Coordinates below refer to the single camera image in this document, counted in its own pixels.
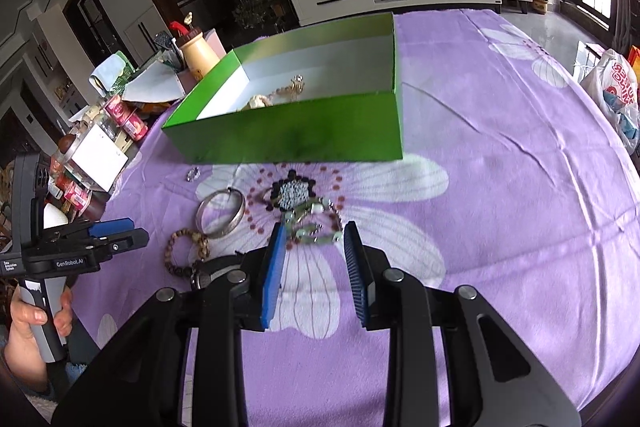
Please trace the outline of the person left hand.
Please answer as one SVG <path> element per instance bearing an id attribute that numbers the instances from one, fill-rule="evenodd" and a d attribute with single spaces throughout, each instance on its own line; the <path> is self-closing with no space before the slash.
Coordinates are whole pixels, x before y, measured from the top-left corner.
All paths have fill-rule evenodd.
<path id="1" fill-rule="evenodd" d="M 21 295 L 21 286 L 13 291 L 11 299 L 11 326 L 3 358 L 15 379 L 30 391 L 43 398 L 55 400 L 49 379 L 47 363 L 43 361 L 32 326 L 46 325 L 47 313 Z"/>

